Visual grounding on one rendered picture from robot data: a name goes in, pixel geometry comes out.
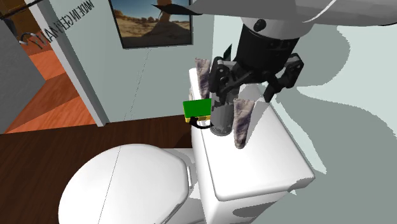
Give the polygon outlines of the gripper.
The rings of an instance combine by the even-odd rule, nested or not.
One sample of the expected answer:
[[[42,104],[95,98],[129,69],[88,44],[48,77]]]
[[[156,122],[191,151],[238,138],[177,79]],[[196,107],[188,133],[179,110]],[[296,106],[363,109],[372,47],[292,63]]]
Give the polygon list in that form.
[[[246,81],[266,80],[263,97],[270,102],[283,88],[294,87],[304,67],[299,54],[293,53],[298,40],[261,36],[243,25],[234,61],[214,58],[209,91],[216,94],[220,103],[226,103],[227,94]],[[283,68],[283,74],[277,78],[275,74]]]

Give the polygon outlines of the marbled grey cone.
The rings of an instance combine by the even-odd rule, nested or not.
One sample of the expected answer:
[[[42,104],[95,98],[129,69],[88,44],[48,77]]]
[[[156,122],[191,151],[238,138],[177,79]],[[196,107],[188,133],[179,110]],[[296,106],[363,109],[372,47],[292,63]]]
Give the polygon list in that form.
[[[211,61],[208,59],[195,59],[195,65],[198,78],[198,89],[203,99],[209,98],[209,74]]]
[[[246,145],[247,133],[254,109],[254,101],[245,99],[233,100],[233,137],[235,147],[243,149]]]

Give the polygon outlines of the grey cylinder can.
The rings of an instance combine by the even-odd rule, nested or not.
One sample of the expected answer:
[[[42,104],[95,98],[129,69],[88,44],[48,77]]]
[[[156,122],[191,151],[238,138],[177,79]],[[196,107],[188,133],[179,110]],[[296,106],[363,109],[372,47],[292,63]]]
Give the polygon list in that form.
[[[234,105],[230,94],[226,96],[224,104],[219,97],[211,93],[211,132],[217,136],[227,136],[232,131]]]

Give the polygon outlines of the white toilet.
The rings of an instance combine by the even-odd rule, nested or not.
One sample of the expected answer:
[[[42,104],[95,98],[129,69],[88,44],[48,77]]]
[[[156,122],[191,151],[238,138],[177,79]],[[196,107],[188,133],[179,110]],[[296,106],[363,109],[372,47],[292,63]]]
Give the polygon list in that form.
[[[59,224],[251,224],[314,179],[309,164],[255,84],[247,143],[192,129],[192,147],[126,144],[84,164],[61,196]]]

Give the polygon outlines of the desert landscape wall picture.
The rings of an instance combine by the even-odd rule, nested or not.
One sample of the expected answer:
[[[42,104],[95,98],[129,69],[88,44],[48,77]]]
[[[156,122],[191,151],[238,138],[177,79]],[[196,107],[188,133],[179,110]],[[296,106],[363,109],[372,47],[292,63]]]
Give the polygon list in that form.
[[[192,0],[108,0],[124,49],[191,45],[192,18],[170,15],[158,5],[188,6]]]

